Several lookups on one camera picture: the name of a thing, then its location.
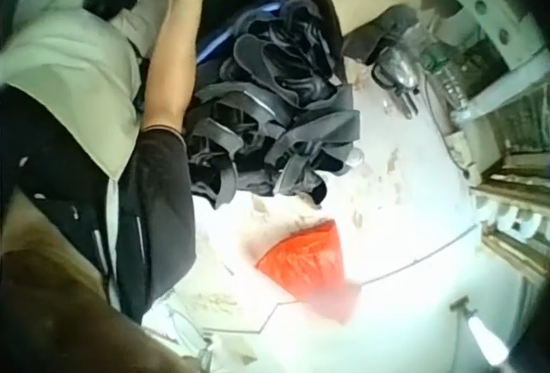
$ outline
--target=person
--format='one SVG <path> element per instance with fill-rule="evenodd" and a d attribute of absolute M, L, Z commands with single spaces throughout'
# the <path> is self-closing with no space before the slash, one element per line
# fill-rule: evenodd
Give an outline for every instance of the person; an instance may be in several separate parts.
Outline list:
<path fill-rule="evenodd" d="M 195 260 L 181 128 L 201 5 L 50 8 L 2 50 L 1 371 L 198 371 L 138 324 Z M 160 32 L 146 9 L 166 11 Z"/>

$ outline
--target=red cloth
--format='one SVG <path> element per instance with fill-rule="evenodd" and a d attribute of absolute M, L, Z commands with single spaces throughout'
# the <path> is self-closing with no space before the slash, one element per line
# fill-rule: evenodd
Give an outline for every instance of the red cloth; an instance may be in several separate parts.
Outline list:
<path fill-rule="evenodd" d="M 291 234 L 256 264 L 296 300 L 315 312 L 344 323 L 358 299 L 360 286 L 345 281 L 344 261 L 334 221 Z"/>

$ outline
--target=black cloth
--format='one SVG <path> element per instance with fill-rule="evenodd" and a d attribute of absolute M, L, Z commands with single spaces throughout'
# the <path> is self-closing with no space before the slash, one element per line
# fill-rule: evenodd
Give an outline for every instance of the black cloth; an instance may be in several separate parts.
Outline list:
<path fill-rule="evenodd" d="M 166 129 L 142 131 L 119 180 L 116 271 L 105 226 L 107 176 L 37 101 L 0 90 L 0 206 L 19 187 L 104 276 L 117 274 L 122 313 L 140 322 L 152 302 L 195 260 L 195 224 L 186 147 Z"/>

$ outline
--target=power cord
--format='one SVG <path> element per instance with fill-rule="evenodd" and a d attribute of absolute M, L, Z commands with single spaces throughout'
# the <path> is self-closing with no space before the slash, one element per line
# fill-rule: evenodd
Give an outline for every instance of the power cord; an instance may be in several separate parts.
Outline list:
<path fill-rule="evenodd" d="M 443 145 L 445 146 L 445 150 L 447 151 L 447 155 L 449 156 L 449 159 L 455 164 L 455 166 L 462 172 L 462 176 L 468 180 L 470 178 L 470 172 L 463 168 L 458 161 L 453 157 L 453 154 L 450 151 L 449 146 L 447 145 L 447 141 L 445 140 L 445 136 L 443 135 L 443 132 L 441 131 L 441 127 L 439 126 L 439 123 L 437 122 L 436 115 L 433 112 L 433 108 L 431 106 L 430 102 L 430 91 L 428 89 L 428 76 L 424 75 L 424 82 L 423 82 L 423 90 L 424 90 L 424 100 L 426 103 L 426 107 L 428 108 L 428 111 L 430 112 L 431 120 L 433 121 L 434 125 L 437 128 L 437 132 L 439 133 L 439 137 L 443 141 Z"/>

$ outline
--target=white floor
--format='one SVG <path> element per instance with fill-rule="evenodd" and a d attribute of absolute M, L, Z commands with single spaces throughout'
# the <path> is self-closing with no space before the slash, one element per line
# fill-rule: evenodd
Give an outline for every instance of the white floor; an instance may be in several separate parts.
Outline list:
<path fill-rule="evenodd" d="M 364 162 L 327 177 L 320 210 L 299 198 L 247 193 L 219 211 L 199 200 L 199 259 L 173 302 L 232 356 L 259 360 L 246 371 L 484 371 L 449 305 L 469 295 L 487 324 L 513 339 L 522 280 L 480 247 L 468 185 L 424 104 L 405 120 L 384 104 L 365 68 L 348 63 L 348 72 Z M 292 230 L 328 217 L 338 224 L 347 277 L 364 285 L 344 327 L 288 304 L 292 297 L 252 269 Z M 237 372 L 221 364 L 216 371 Z"/>

